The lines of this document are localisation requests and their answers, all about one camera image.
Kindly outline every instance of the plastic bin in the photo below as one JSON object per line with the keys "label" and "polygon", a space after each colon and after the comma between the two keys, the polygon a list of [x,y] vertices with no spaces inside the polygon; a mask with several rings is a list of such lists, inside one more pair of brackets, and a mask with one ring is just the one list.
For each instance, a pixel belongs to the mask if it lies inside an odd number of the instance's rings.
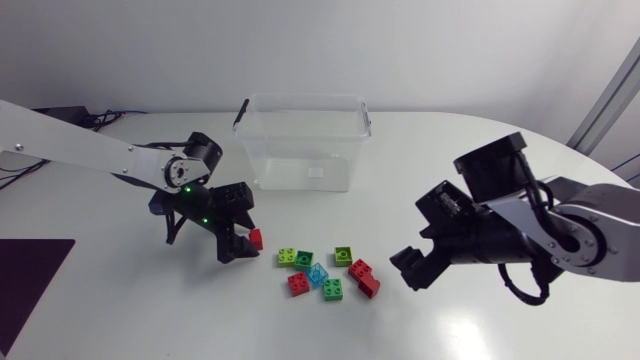
{"label": "plastic bin", "polygon": [[248,101],[233,130],[261,189],[349,190],[360,148],[371,137],[364,98],[256,94]]}

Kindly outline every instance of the table surface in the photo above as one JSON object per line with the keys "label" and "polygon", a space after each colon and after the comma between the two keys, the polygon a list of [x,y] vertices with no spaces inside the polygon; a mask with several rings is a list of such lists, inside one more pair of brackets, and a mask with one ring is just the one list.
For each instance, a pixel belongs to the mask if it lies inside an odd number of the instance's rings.
{"label": "table surface", "polygon": [[[518,301],[496,266],[450,267],[428,290],[408,288],[389,257],[423,252],[427,222],[415,201],[444,179],[466,189],[452,161],[519,129],[445,113],[371,113],[373,138],[348,193],[261,191],[231,131],[235,114],[128,116],[103,133],[131,143],[208,134],[224,149],[211,186],[246,181],[265,249],[216,261],[212,234],[188,223],[173,246],[152,191],[54,163],[0,192],[0,238],[74,238],[76,246],[15,342],[18,359],[604,359],[637,358],[640,286],[564,274],[541,307]],[[529,131],[538,178],[624,182],[594,161]],[[369,300],[330,266],[351,246],[382,283]],[[291,298],[279,248],[315,253],[344,299],[321,290]],[[527,265],[510,267],[533,291]]]}

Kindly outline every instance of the robotic arm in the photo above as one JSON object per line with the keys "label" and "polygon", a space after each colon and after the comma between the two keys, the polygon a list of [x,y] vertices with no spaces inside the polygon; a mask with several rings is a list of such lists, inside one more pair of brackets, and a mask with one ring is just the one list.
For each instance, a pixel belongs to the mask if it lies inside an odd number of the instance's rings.
{"label": "robotic arm", "polygon": [[[427,256],[407,247],[391,257],[407,285],[426,289],[454,264],[498,264],[514,295],[541,305],[563,271],[640,281],[640,191],[561,177],[537,181],[524,147],[515,133],[454,161],[473,200],[444,181],[416,202],[430,223],[420,235],[434,246]],[[506,264],[525,262],[539,296],[509,278]]]}
{"label": "robotic arm", "polygon": [[[204,187],[222,149],[202,133],[194,132],[182,143],[131,145],[0,101],[2,151],[105,171],[132,185],[155,189],[149,208],[165,216],[169,244],[191,220],[216,235],[219,261],[259,255],[246,237],[235,234],[233,226],[255,228],[248,213],[253,208],[249,187],[245,183]],[[182,215],[177,223],[174,212]]]}

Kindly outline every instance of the lime green lego brick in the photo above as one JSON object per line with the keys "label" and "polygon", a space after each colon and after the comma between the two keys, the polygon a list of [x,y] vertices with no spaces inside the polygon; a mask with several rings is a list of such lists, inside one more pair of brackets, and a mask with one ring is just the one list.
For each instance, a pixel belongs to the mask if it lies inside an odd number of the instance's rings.
{"label": "lime green lego brick", "polygon": [[351,248],[348,246],[336,248],[336,266],[350,266],[353,264]]}
{"label": "lime green lego brick", "polygon": [[285,248],[278,252],[278,267],[292,267],[296,261],[296,249]]}
{"label": "lime green lego brick", "polygon": [[296,255],[296,261],[293,263],[293,267],[296,270],[307,271],[311,268],[313,263],[313,253],[308,251],[298,251]]}
{"label": "lime green lego brick", "polygon": [[324,299],[326,301],[342,300],[342,281],[329,279],[324,282]]}

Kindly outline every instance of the lego brick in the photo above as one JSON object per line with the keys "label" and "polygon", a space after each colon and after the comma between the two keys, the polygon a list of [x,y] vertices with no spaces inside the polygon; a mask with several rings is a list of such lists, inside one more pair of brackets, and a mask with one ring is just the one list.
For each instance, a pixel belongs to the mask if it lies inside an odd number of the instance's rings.
{"label": "lego brick", "polygon": [[296,261],[296,249],[285,248],[278,252],[278,267],[292,267]]}
{"label": "lego brick", "polygon": [[291,275],[287,278],[289,281],[289,288],[291,289],[291,295],[298,296],[309,292],[309,282],[304,273],[300,272],[295,275]]}
{"label": "lego brick", "polygon": [[293,267],[296,270],[307,271],[311,268],[313,263],[313,253],[308,251],[298,251],[296,255],[296,261],[293,263]]}
{"label": "lego brick", "polygon": [[256,250],[263,249],[262,233],[260,232],[260,229],[253,229],[249,232],[249,242],[251,242],[251,245],[253,245]]}
{"label": "lego brick", "polygon": [[313,289],[322,285],[324,281],[329,278],[329,274],[322,265],[320,265],[320,263],[315,263],[311,268],[305,271],[305,273],[307,274],[307,278],[309,279]]}
{"label": "lego brick", "polygon": [[369,299],[373,299],[380,289],[380,281],[376,280],[371,273],[365,273],[358,284],[360,289]]}
{"label": "lego brick", "polygon": [[371,267],[362,261],[362,259],[358,259],[349,267],[349,275],[358,281],[360,281],[365,274],[371,274],[371,271]]}
{"label": "lego brick", "polygon": [[342,300],[342,281],[328,279],[324,282],[324,299],[326,301]]}
{"label": "lego brick", "polygon": [[350,266],[353,264],[351,248],[348,246],[336,248],[336,266]]}

